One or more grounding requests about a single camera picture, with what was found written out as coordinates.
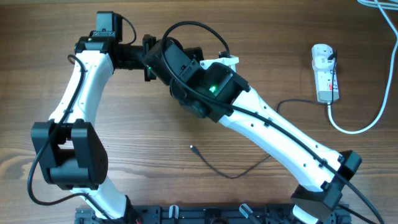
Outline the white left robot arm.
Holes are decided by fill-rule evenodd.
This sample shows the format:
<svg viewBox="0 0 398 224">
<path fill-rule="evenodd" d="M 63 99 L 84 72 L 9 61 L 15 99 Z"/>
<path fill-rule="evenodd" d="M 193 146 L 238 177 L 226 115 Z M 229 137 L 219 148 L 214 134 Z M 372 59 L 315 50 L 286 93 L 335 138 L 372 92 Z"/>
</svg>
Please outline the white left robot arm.
<svg viewBox="0 0 398 224">
<path fill-rule="evenodd" d="M 75 53 L 68 56 L 74 65 L 67 89 L 46 122 L 34 123 L 31 139 L 36 157 L 27 179 L 30 199 L 43 206 L 81 197 L 93 210 L 99 223 L 139 223 L 140 216 L 128 196 L 110 181 L 108 155 L 95 131 L 95 118 L 102 93 L 116 69 L 143 70 L 145 81 L 155 79 L 144 55 L 156 43 L 145 35 L 141 46 L 124 44 L 125 17 L 113 11 L 99 11 L 96 28 L 81 37 Z M 69 190 L 71 195 L 44 202 L 33 191 L 33 177 L 40 167 L 44 180 Z"/>
</svg>

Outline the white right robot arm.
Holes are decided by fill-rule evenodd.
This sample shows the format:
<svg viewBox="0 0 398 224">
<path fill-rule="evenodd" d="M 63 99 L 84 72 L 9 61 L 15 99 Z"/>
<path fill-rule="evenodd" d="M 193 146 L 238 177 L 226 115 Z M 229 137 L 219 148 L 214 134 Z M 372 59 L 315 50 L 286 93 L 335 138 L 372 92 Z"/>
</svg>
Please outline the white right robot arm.
<svg viewBox="0 0 398 224">
<path fill-rule="evenodd" d="M 201 48 L 185 49 L 170 39 L 148 48 L 143 59 L 186 110 L 242 134 L 296 178 L 291 196 L 296 218 L 304 223 L 330 218 L 361 158 L 316 142 L 270 108 L 236 73 L 238 61 L 226 51 L 206 60 Z"/>
</svg>

